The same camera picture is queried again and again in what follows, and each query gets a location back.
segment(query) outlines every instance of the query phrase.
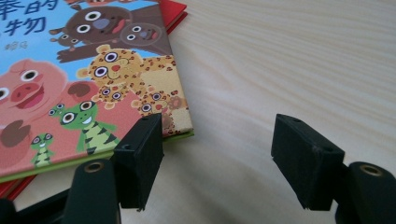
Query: wooden table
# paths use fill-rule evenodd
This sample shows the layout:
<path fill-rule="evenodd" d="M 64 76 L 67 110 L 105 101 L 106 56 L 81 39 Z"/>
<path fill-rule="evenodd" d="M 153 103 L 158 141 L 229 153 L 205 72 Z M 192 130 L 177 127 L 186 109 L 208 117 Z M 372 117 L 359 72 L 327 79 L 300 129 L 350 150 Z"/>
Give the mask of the wooden table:
<path fill-rule="evenodd" d="M 195 136 L 164 144 L 146 211 L 122 223 L 334 223 L 304 210 L 270 154 L 277 113 L 396 175 L 396 2 L 179 0 L 171 34 Z M 18 209 L 70 187 L 39 175 Z"/>

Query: children's book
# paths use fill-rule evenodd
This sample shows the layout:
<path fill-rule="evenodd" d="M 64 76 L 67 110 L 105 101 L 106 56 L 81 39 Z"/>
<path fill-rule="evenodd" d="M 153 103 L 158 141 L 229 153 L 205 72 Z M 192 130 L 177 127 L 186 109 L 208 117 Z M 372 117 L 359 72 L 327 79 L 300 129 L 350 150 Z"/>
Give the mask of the children's book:
<path fill-rule="evenodd" d="M 163 23 L 166 33 L 170 34 L 188 15 L 184 10 L 186 5 L 169 0 L 160 2 L 160 10 L 163 14 Z M 27 176 L 22 179 L 10 180 L 0 184 L 0 198 L 14 200 L 29 183 L 35 178 L 35 175 Z"/>
<path fill-rule="evenodd" d="M 153 113 L 193 135 L 157 2 L 0 5 L 0 182 L 110 157 Z"/>

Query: table surface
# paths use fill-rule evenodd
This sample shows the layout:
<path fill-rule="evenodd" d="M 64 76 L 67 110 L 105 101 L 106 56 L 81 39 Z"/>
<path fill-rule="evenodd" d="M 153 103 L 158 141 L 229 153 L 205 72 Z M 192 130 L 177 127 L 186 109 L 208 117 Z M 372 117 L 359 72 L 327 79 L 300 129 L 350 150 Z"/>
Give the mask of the table surface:
<path fill-rule="evenodd" d="M 276 114 L 396 175 L 396 1 L 179 0 L 170 35 L 195 136 L 165 143 L 146 211 L 122 223 L 334 223 L 304 210 L 271 157 Z M 39 175 L 22 209 L 71 185 Z"/>

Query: red book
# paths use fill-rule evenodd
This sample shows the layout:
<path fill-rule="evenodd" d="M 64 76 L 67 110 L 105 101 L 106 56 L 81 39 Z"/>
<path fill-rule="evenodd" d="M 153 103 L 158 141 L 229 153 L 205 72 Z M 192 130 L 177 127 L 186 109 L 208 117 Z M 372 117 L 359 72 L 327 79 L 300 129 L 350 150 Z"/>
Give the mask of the red book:
<path fill-rule="evenodd" d="M 184 18 L 188 15 L 184 10 L 186 5 L 174 1 L 162 0 L 160 2 L 161 12 L 163 14 L 163 23 L 168 34 L 170 34 Z M 23 179 L 11 180 L 0 184 L 0 198 L 14 200 L 35 178 L 35 175 Z"/>

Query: pink pig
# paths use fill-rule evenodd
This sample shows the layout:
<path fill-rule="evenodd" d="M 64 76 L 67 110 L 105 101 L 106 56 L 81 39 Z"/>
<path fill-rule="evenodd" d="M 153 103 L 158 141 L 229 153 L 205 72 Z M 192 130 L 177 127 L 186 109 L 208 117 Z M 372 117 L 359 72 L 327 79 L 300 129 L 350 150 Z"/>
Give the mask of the pink pig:
<path fill-rule="evenodd" d="M 90 81 L 68 82 L 66 73 L 52 63 L 25 59 L 12 64 L 0 76 L 0 168 L 28 153 L 32 131 L 58 122 L 48 119 L 55 105 L 90 100 L 97 91 Z"/>

